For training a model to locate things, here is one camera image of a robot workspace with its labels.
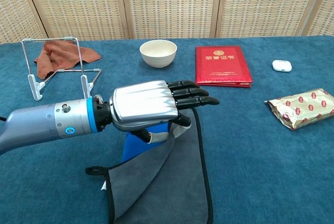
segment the woven folding screen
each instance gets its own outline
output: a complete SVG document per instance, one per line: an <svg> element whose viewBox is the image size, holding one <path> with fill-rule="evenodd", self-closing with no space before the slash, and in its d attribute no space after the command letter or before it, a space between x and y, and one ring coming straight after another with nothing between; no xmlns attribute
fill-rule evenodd
<svg viewBox="0 0 334 224"><path fill-rule="evenodd" d="M34 0L34 3L49 37L128 38L121 0Z"/></svg>
<svg viewBox="0 0 334 224"><path fill-rule="evenodd" d="M308 35L334 35L334 0L323 0Z"/></svg>
<svg viewBox="0 0 334 224"><path fill-rule="evenodd" d="M131 38L214 37L219 0L124 0Z"/></svg>
<svg viewBox="0 0 334 224"><path fill-rule="evenodd" d="M308 1L221 0L216 36L293 36Z"/></svg>
<svg viewBox="0 0 334 224"><path fill-rule="evenodd" d="M28 0L0 0L0 43L42 37Z"/></svg>

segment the brown towel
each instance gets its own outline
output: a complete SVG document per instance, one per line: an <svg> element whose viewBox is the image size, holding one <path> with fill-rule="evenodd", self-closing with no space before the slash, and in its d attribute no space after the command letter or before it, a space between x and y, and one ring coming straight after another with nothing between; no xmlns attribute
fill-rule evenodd
<svg viewBox="0 0 334 224"><path fill-rule="evenodd" d="M80 51L82 61L87 63L101 59L93 49L80 47ZM70 69L79 63L78 46L73 41L46 41L34 62L37 63L37 76L45 79L58 69Z"/></svg>

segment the robotic arm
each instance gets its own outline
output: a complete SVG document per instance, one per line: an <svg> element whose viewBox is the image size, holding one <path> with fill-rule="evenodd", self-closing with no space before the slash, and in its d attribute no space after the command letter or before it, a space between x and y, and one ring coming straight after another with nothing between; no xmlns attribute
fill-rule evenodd
<svg viewBox="0 0 334 224"><path fill-rule="evenodd" d="M101 132L111 123L147 143L156 142L147 127L166 122L189 127L190 119L179 110L219 104L208 95L192 81L156 80L116 88L107 102L95 96L15 110L0 131L0 155L23 146Z"/></svg>

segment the red book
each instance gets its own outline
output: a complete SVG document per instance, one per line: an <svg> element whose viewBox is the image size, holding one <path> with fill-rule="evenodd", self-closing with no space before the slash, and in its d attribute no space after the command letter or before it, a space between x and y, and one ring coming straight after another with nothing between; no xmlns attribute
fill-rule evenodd
<svg viewBox="0 0 334 224"><path fill-rule="evenodd" d="M197 46L195 82L202 86L251 87L253 79L240 46Z"/></svg>

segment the blue table surface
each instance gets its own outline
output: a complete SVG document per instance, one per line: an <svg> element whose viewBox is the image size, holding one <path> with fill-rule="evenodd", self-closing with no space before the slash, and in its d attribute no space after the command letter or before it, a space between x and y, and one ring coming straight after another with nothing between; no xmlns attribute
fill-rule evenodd
<svg viewBox="0 0 334 224"><path fill-rule="evenodd" d="M214 223L334 223L334 117L291 131L264 104L315 88L334 95L334 37L170 40L178 51L162 69L148 66L140 56L139 47L148 40L82 41L81 46L102 56L85 64L103 70L92 94L108 100L120 86L194 80L196 46L240 45L252 87L203 87L220 104L197 108ZM27 44L34 73L33 59L41 47ZM292 71L272 70L277 59L290 61ZM0 45L0 116L83 98L80 75L67 73L57 74L43 88L42 100L34 101L27 74L20 43ZM94 75L88 74L90 81ZM98 134L0 156L0 223L107 223L103 178L86 175L85 168L120 163L125 136L109 126Z"/></svg>

